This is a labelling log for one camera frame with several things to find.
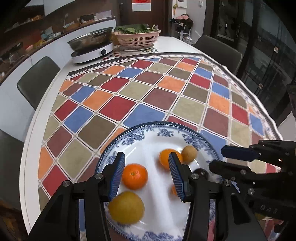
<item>poster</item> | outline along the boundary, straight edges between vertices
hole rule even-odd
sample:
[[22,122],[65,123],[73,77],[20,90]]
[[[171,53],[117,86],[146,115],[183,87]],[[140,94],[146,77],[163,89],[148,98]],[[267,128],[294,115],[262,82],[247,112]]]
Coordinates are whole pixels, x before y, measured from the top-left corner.
[[133,12],[151,11],[151,0],[132,0]]

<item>colorful checkered tablecloth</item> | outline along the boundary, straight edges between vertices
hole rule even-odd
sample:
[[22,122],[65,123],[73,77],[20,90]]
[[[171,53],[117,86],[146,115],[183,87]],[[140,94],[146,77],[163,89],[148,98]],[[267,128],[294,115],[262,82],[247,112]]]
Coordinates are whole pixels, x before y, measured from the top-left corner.
[[[150,121],[170,121],[200,132],[215,148],[247,147],[280,139],[262,104],[223,66],[198,54],[122,57],[69,73],[44,133],[38,170],[41,210],[62,181],[87,180],[100,155],[124,130]],[[261,161],[256,172],[278,169]],[[272,221],[262,227],[272,239]]]

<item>chair backrest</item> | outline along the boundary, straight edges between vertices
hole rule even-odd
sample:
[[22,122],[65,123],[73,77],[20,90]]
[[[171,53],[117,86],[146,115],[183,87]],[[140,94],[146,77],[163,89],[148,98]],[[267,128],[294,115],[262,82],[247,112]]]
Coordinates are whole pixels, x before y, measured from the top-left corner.
[[20,161],[24,143],[0,130],[0,199],[20,207]]
[[57,64],[46,56],[34,64],[17,83],[18,90],[35,110],[59,70]]
[[242,54],[236,49],[207,35],[201,36],[194,47],[209,55],[218,63],[225,65],[234,75],[237,73],[242,61]]

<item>basket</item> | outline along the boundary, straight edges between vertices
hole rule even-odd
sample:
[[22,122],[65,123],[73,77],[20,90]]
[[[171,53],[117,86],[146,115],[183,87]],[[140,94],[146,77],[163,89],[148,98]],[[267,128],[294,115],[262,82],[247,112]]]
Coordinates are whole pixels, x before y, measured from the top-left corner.
[[158,38],[158,35],[161,31],[158,32],[149,32],[141,34],[120,34],[115,32],[119,43],[123,46],[132,47],[132,48],[143,48],[154,44]]

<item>plate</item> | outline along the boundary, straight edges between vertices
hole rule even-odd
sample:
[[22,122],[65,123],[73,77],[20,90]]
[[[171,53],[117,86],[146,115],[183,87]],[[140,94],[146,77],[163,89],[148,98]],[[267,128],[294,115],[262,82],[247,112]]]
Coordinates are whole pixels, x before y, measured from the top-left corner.
[[150,45],[147,45],[145,47],[129,47],[129,46],[123,46],[123,45],[120,45],[120,49],[123,50],[123,51],[139,51],[139,50],[145,50],[145,49],[150,49],[154,46],[154,44],[150,44]]
[[[216,159],[217,153],[211,144],[192,129],[166,121],[148,122],[132,127],[116,137],[101,155],[96,173],[102,172],[107,164],[114,161],[117,153],[126,156],[126,165],[138,163],[148,171],[148,182],[140,190],[133,191],[145,205],[143,218],[133,225],[122,225],[114,221],[105,203],[106,217],[111,227],[129,240],[182,240],[187,222],[190,203],[181,202],[171,193],[173,185],[169,171],[159,164],[159,152],[171,148],[178,152],[187,146],[194,146],[199,152],[189,165],[191,171],[203,168],[209,172],[209,180],[221,182],[219,175],[210,172],[208,165]],[[128,190],[119,185],[118,193]],[[214,202],[210,203],[210,220],[214,217]]]

